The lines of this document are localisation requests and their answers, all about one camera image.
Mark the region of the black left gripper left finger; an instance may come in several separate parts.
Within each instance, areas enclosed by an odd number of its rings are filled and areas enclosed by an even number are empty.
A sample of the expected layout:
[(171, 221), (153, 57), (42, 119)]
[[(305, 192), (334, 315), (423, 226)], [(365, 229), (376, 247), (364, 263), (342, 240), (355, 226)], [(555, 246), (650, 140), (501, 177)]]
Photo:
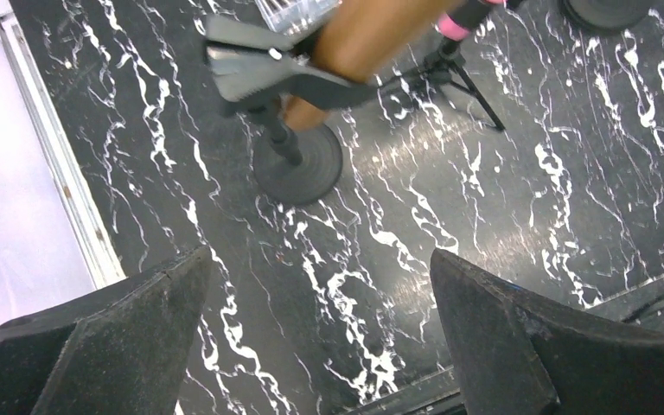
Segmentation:
[(0, 414), (171, 414), (211, 282), (199, 247), (0, 325)]

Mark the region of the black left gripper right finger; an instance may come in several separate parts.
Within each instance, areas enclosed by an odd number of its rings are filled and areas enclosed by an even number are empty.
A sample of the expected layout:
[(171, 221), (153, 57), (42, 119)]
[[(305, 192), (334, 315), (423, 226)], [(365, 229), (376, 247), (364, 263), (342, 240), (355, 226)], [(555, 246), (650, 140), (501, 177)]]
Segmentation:
[(469, 414), (664, 414), (664, 333), (541, 296), (452, 252), (430, 278)]

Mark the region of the black round-base mic stand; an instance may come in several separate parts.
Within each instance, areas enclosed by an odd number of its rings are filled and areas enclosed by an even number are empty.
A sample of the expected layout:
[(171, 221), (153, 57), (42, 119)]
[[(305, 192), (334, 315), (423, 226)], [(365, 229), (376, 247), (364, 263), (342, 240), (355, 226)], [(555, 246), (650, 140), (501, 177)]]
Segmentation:
[(375, 86), (355, 83), (303, 62), (314, 49), (323, 17), (295, 34), (283, 34), (226, 16), (205, 22), (204, 55), (228, 116), (245, 114), (263, 129), (252, 150), (259, 188), (290, 206), (322, 199), (337, 184), (344, 158), (336, 134), (325, 124), (299, 130), (287, 118), (299, 99), (330, 112), (360, 105)]

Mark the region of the black tripod mic stand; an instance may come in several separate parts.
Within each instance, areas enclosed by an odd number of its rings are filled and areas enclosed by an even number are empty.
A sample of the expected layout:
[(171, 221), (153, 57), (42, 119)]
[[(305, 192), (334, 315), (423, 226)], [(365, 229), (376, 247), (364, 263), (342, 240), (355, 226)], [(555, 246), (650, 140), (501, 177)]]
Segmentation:
[(383, 98), (404, 93), (405, 86), (408, 86), (410, 91), (426, 86), (439, 89), (452, 86), (479, 103), (491, 120), (493, 129), (505, 131), (505, 125), (465, 70), (466, 60), (460, 52), (461, 43), (462, 41), (443, 37), (437, 48), (426, 55), (421, 64), (383, 82), (378, 88), (379, 94)]

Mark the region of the gold microphone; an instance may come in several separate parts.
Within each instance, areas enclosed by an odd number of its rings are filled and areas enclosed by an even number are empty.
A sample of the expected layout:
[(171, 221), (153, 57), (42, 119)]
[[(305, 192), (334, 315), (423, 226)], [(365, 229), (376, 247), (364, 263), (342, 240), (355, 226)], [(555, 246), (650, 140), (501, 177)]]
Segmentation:
[(457, 0), (345, 0), (315, 45), (315, 67), (357, 83), (367, 82), (406, 44), (418, 39)]

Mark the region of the pink microphone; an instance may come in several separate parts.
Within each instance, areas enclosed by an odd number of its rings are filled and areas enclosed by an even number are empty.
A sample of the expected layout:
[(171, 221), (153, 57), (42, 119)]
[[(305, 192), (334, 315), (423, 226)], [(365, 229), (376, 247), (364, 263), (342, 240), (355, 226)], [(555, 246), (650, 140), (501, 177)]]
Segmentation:
[(505, 3), (504, 0), (467, 0), (459, 8), (439, 17), (437, 31), (452, 41), (462, 41), (480, 26), (491, 11)]

